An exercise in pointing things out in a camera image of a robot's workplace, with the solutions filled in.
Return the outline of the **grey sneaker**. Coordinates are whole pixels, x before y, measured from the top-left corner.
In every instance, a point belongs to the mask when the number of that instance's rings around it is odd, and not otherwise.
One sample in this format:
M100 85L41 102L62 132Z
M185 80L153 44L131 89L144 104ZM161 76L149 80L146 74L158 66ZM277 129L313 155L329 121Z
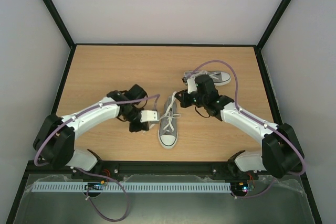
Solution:
M164 104L163 115L160 118L158 139L165 149L172 149L178 139L177 119L181 117L181 114L177 112L176 94L177 91L174 91L168 97Z

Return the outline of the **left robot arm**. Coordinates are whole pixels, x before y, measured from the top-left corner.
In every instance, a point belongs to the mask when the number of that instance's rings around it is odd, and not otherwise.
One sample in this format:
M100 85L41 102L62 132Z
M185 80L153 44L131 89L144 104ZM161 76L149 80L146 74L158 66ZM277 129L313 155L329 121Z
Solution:
M143 120L144 108L137 105L148 99L145 90L135 84L126 91L109 92L99 102L70 115L47 116L34 140L34 164L50 165L53 169L75 167L86 172L98 163L98 156L91 150L75 148L75 141L100 123L118 119L129 123L129 131L147 131L149 124Z

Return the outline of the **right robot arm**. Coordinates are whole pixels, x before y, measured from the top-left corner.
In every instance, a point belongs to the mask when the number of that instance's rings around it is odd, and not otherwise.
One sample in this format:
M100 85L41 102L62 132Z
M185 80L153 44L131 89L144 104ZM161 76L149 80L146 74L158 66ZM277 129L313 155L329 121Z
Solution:
M232 156L229 172L239 178L249 171L266 171L275 178L303 171L303 154L293 128L263 120L246 111L228 96L220 95L207 74L184 77L187 89L176 94L181 107L204 108L209 116L231 124L252 137L261 150L240 151Z

